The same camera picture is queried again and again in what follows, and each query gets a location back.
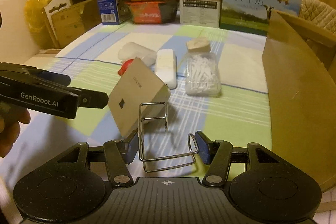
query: chrome wire holder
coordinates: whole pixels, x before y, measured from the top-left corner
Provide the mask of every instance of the chrome wire holder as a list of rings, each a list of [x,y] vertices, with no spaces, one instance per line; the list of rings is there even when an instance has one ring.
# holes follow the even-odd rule
[[[164,117],[151,117],[151,118],[142,118],[141,113],[142,113],[142,107],[143,106],[150,106],[150,105],[164,105],[165,107],[165,115]],[[178,154],[178,155],[171,155],[171,156],[164,156],[164,157],[157,157],[157,158],[152,158],[152,159],[146,159],[145,158],[145,148],[144,148],[144,132],[143,132],[143,124],[145,121],[150,121],[150,120],[165,120],[165,132],[168,132],[168,104],[167,103],[142,103],[139,105],[139,119],[138,119],[138,136],[139,136],[139,160],[143,162],[143,169],[147,173],[152,173],[152,172],[159,172],[159,171],[165,171],[165,170],[171,170],[171,169],[176,169],[176,168],[181,168],[185,166],[192,165],[196,162],[196,159],[194,157],[195,154],[199,153],[199,147],[197,145],[195,136],[192,133],[188,134],[188,147],[189,147],[189,152],[183,153],[183,154]],[[193,139],[194,145],[196,147],[196,150],[193,151],[190,143],[190,139]],[[191,162],[187,162],[185,164],[180,164],[180,165],[173,165],[169,167],[164,167],[164,168],[158,168],[154,170],[148,170],[146,167],[147,162],[152,162],[152,161],[161,161],[161,160],[172,160],[172,159],[177,159],[177,158],[182,158],[182,157],[192,157]]]

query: yellow plastic bag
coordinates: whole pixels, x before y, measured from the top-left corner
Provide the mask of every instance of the yellow plastic bag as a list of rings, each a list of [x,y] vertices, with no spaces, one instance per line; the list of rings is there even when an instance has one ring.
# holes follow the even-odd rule
[[[52,0],[27,0],[24,14],[34,41],[43,49],[53,47],[53,42],[44,23],[43,8]]]

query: crosshair symbol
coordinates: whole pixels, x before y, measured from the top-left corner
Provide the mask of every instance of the crosshair symbol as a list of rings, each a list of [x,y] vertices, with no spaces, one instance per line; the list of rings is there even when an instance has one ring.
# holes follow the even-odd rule
[[[166,184],[167,186],[169,186],[170,184],[172,184],[172,183],[174,183],[174,182],[172,182],[172,181],[170,181],[170,180],[165,180],[165,181],[162,182],[162,183],[164,183],[164,184]]]

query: table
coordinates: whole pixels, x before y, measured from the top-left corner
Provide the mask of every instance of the table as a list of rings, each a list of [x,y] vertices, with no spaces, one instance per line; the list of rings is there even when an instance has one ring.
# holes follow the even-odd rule
[[[185,43],[194,37],[207,37],[211,41],[223,84],[220,98],[191,97],[184,91]],[[98,25],[68,45],[43,69],[69,75],[71,86],[110,94],[120,78],[118,51],[125,43],[135,42],[155,51],[172,48],[177,56],[178,86],[169,100],[169,134],[161,134],[162,124],[150,123],[145,150],[151,156],[186,152],[187,135],[197,130],[211,140],[223,139],[234,146],[246,147],[249,142],[258,142],[271,149],[267,85],[261,59],[265,40],[258,35],[179,24]],[[31,111],[31,116],[31,123],[22,126],[20,138],[0,165],[0,176],[9,192],[21,177],[77,142],[99,146],[121,138],[108,107],[79,109],[74,120],[35,111]],[[188,161],[189,158],[181,158],[155,167]],[[128,168],[134,178],[202,177],[206,172],[200,159],[192,166],[147,174],[136,156]],[[101,167],[97,166],[96,171],[104,177]],[[229,179],[243,171],[244,164],[232,164]]]

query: large brown cardboard box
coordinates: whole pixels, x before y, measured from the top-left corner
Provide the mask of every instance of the large brown cardboard box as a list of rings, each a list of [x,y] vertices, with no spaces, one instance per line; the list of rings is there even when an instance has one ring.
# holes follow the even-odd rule
[[[272,150],[322,191],[336,184],[336,36],[273,11],[263,53]]]
[[[97,0],[86,0],[51,16],[58,38],[64,48],[76,38],[101,23]]]
[[[124,138],[138,127],[141,103],[168,102],[170,90],[139,58],[135,58],[109,97],[109,108]],[[156,117],[163,105],[143,106],[142,117]]]

